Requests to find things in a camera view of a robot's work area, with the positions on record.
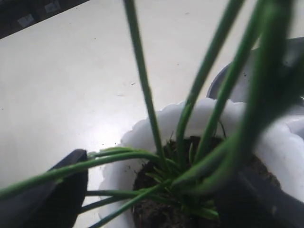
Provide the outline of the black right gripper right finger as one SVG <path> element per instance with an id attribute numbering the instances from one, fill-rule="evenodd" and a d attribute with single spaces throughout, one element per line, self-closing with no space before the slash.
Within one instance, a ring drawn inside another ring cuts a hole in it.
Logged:
<path id="1" fill-rule="evenodd" d="M 238 172 L 214 195 L 224 228 L 302 228 L 304 204 L 252 171 Z"/>

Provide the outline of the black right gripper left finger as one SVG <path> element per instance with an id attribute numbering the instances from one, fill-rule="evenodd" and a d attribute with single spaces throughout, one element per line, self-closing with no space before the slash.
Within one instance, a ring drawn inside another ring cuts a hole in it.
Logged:
<path id="1" fill-rule="evenodd" d="M 88 185 L 87 151 L 76 149 L 47 172 L 0 189 L 2 228 L 72 228 Z"/>

